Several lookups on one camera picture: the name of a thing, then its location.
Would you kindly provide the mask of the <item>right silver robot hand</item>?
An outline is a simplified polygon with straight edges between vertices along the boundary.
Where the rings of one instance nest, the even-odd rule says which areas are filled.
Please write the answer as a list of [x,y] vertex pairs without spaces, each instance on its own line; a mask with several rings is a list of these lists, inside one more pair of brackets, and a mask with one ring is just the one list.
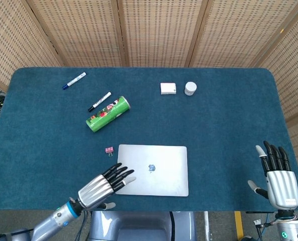
[[261,160],[267,189],[257,186],[252,180],[247,181],[252,191],[269,200],[277,210],[295,210],[298,208],[298,184],[292,171],[288,155],[283,147],[276,147],[263,142],[265,150],[256,145]]

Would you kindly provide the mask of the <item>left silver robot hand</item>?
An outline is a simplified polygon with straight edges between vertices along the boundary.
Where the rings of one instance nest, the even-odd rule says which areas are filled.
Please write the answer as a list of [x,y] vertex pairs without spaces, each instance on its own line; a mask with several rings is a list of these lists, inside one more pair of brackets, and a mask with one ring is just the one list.
[[109,196],[133,182],[136,179],[130,177],[133,172],[122,163],[111,166],[78,191],[78,202],[84,209],[98,207]]

